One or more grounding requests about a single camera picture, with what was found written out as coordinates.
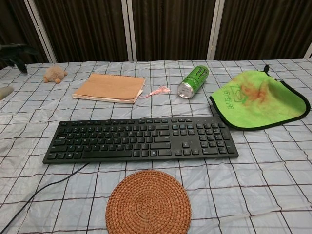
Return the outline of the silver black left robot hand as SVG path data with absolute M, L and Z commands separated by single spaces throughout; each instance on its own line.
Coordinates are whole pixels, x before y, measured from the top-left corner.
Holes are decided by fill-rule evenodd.
M 28 74 L 25 63 L 20 58 L 20 54 L 27 53 L 36 55 L 38 51 L 27 44 L 6 44 L 0 46 L 0 60 L 3 61 L 7 66 L 17 66 L 20 72 Z

